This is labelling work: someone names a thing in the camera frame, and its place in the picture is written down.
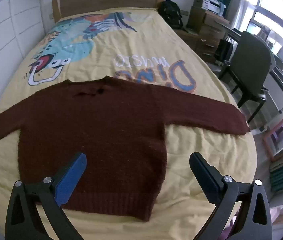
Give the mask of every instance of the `cartoon print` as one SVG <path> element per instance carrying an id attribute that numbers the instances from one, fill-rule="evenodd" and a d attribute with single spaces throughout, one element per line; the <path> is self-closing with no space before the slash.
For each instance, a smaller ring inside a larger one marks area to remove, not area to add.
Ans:
<path id="1" fill-rule="evenodd" d="M 28 84 L 34 86 L 53 81 L 65 65 L 87 57 L 93 48 L 92 39 L 98 33 L 124 28 L 136 32 L 124 20 L 132 22 L 130 13 L 90 14 L 58 22 L 47 35 L 48 43 L 33 56 L 35 62 L 29 65 Z M 56 69 L 55 74 L 35 81 L 35 74 L 48 68 Z"/>

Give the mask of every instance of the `cartoon character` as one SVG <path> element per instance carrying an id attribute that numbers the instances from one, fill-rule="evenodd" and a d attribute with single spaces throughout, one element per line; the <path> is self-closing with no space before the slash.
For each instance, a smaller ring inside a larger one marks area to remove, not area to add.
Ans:
<path id="1" fill-rule="evenodd" d="M 136 31 L 124 19 L 132 21 L 130 13 L 90 14 L 57 23 L 48 33 L 50 39 L 46 46 L 33 56 L 36 61 L 30 65 L 28 84 L 34 86 L 53 81 L 65 65 L 87 57 L 93 48 L 92 39 L 98 33 L 123 28 Z M 56 69 L 52 77 L 34 80 L 36 73 L 48 68 Z"/>

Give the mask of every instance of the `bed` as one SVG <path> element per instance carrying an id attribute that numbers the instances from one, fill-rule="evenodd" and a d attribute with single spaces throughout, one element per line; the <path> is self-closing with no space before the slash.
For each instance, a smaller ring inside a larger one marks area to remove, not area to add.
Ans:
<path id="1" fill-rule="evenodd" d="M 66 79 L 78 82 L 106 75 L 172 86 L 236 106 L 205 62 L 153 9 L 160 1 L 53 0 L 56 26 L 17 69 L 1 97 L 0 113 Z M 18 139 L 16 131 L 0 140 L 3 233 L 11 189 L 19 179 Z M 221 174 L 236 181 L 253 180 L 257 158 L 251 133 L 233 136 L 170 125 L 166 127 L 166 148 L 166 177 L 150 221 L 65 210 L 84 239 L 192 239 L 215 207 L 206 200 L 189 168 L 192 152 L 199 151 Z M 41 206 L 38 210 L 49 235 L 57 239 Z"/>

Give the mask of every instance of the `black backpack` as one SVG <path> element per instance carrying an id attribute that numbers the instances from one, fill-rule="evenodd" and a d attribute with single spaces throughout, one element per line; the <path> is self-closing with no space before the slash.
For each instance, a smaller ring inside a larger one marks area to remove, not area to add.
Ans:
<path id="1" fill-rule="evenodd" d="M 173 29 L 181 29 L 183 26 L 181 10 L 178 5 L 171 0 L 160 3 L 158 13 Z"/>

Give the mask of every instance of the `office chair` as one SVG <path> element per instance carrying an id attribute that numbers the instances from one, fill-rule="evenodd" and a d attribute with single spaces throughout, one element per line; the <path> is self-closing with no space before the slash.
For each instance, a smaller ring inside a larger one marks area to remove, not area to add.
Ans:
<path id="1" fill-rule="evenodd" d="M 268 89 L 263 84 L 268 73 L 276 65 L 274 55 L 261 38 L 243 32 L 231 62 L 226 61 L 224 64 L 219 79 L 229 73 L 236 83 L 232 94 L 237 88 L 243 92 L 237 106 L 240 108 L 248 100 L 259 103 L 247 121 L 250 123 L 266 102 L 265 91 Z"/>

